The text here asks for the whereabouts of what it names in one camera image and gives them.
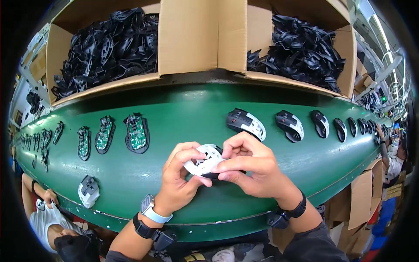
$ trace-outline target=black shirt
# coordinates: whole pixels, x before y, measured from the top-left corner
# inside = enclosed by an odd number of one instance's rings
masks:
[[[177,250],[178,254],[164,251],[150,251],[150,255],[161,258],[165,262],[303,262],[303,261],[333,261],[349,262],[343,251],[339,250],[331,240],[327,226],[321,223],[315,229],[303,233],[296,233],[292,241],[281,254],[279,250],[269,244],[269,240],[260,238],[260,234],[253,234],[253,240],[247,238],[246,243],[203,248],[199,250],[182,251],[182,248],[171,248]],[[106,262],[129,262],[132,261],[117,251],[109,251]]]

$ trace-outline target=white mouse shell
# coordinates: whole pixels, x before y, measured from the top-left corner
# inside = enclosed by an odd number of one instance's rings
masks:
[[[197,148],[201,153],[206,154],[205,159],[197,159],[197,163],[194,164],[192,160],[184,163],[186,170],[196,176],[202,176],[203,174],[211,173],[211,169],[216,167],[221,161],[225,160],[221,157],[221,154],[216,150],[216,145],[205,144]]]

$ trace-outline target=green conveyor belt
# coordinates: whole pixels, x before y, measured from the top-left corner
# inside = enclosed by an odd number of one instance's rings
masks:
[[[341,143],[333,119],[341,118],[347,128],[348,117],[390,124],[388,119],[377,120],[371,112],[349,102],[292,89],[234,84],[152,87],[70,104],[24,127],[21,135],[33,135],[42,128],[54,130],[58,121],[64,122],[60,141],[48,146],[48,173],[41,165],[32,168],[32,160],[40,152],[18,146],[17,158],[26,173],[58,193],[61,206],[89,222],[120,231],[138,212],[143,197],[158,193],[161,169],[177,143],[197,141],[222,146],[235,135],[225,126],[227,113],[235,107],[250,112],[264,124],[263,143],[273,150],[282,171],[314,205],[347,186],[378,154],[374,134],[358,133],[354,138],[348,131],[346,142]],[[275,125],[274,117],[283,109],[302,122],[302,141],[291,143]],[[310,119],[309,113],[315,109],[329,120],[327,139],[317,135]],[[150,130],[150,146],[142,155],[129,151],[124,141],[127,129],[122,121],[137,112],[147,119]],[[94,139],[99,120],[105,115],[115,119],[112,144],[106,154],[91,150],[90,158],[82,161],[77,154],[77,130],[89,127]],[[81,206],[77,192],[86,175],[95,177],[100,188],[100,197],[92,209]],[[215,182],[211,188],[199,188],[192,202],[174,214],[169,227],[177,232],[180,241],[225,239],[267,228],[266,216],[260,214],[275,206],[273,199],[251,197],[235,184]]]

